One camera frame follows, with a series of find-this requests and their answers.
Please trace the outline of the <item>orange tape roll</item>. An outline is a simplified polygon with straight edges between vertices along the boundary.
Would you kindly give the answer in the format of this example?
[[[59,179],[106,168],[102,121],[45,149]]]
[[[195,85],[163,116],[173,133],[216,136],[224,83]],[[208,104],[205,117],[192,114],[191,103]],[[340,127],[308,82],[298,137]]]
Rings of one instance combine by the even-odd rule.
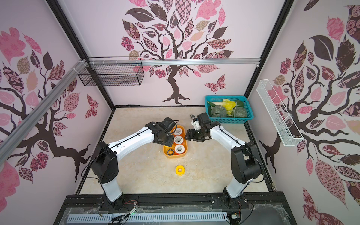
[[[175,131],[174,131],[174,135],[175,136],[180,136],[183,133],[182,128],[178,127]]]
[[[184,147],[184,145],[182,145],[182,144],[177,144],[177,145],[175,145],[175,147],[174,147],[174,151],[175,151],[175,153],[176,154],[183,154],[184,152],[185,152],[185,147]]]

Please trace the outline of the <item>orange tape roll mid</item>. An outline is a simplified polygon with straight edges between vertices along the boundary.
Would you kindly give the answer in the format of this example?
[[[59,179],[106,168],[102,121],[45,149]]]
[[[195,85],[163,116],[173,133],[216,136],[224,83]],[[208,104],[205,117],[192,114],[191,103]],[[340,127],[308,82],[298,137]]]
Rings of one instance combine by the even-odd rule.
[[[174,142],[176,145],[178,145],[178,144],[183,144],[184,138],[183,138],[182,136],[175,136],[173,142]]]

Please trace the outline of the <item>black yellow tape roll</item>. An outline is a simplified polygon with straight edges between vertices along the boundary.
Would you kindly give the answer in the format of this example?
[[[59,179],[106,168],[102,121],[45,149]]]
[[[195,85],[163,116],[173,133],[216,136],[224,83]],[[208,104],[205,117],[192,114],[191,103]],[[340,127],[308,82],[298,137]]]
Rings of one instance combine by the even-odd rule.
[[[173,156],[174,153],[175,153],[175,151],[174,151],[173,149],[168,149],[167,152],[166,152],[166,154],[167,154],[168,156]]]

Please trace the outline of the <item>yellow plastic storage box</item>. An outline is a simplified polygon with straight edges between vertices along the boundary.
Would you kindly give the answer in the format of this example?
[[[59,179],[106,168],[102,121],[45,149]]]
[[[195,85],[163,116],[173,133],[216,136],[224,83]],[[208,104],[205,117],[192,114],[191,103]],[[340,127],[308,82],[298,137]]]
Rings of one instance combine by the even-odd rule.
[[[184,145],[184,147],[185,147],[186,150],[185,150],[185,152],[184,152],[183,154],[180,154],[180,155],[179,155],[179,154],[174,153],[173,156],[168,156],[168,155],[167,155],[167,150],[168,150],[168,149],[173,149],[173,150],[174,150],[174,147],[175,147],[176,144],[173,142],[170,147],[168,147],[168,146],[163,146],[163,154],[164,154],[166,157],[168,157],[168,158],[180,158],[180,157],[183,157],[183,156],[186,155],[186,153],[187,153],[187,151],[188,151],[187,141],[185,140],[185,134],[186,134],[185,129],[184,129],[184,127],[181,126],[181,125],[178,125],[177,128],[182,128],[182,130],[183,130],[183,133],[181,134],[181,136],[184,138],[184,142],[183,142],[182,145]]]

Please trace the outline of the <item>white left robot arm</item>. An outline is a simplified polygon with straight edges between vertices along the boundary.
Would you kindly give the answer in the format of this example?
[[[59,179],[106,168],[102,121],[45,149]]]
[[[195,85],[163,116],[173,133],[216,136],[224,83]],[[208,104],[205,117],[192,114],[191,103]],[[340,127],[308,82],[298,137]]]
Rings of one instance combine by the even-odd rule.
[[[169,117],[162,122],[149,122],[136,133],[112,143],[99,142],[95,154],[89,163],[96,175],[107,201],[113,205],[123,205],[123,192],[117,177],[119,175],[118,162],[126,155],[148,143],[155,143],[170,147],[173,144],[173,132],[177,123]]]

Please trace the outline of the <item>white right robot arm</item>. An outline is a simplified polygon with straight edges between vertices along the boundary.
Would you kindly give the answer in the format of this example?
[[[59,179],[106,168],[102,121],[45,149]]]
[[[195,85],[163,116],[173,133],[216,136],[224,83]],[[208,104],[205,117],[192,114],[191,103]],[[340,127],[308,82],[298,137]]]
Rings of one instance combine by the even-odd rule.
[[[190,115],[192,129],[185,140],[203,143],[215,140],[230,152],[232,181],[224,188],[223,201],[228,205],[239,200],[250,183],[263,173],[260,155],[254,142],[244,142],[230,134],[219,122],[212,122],[207,113]]]

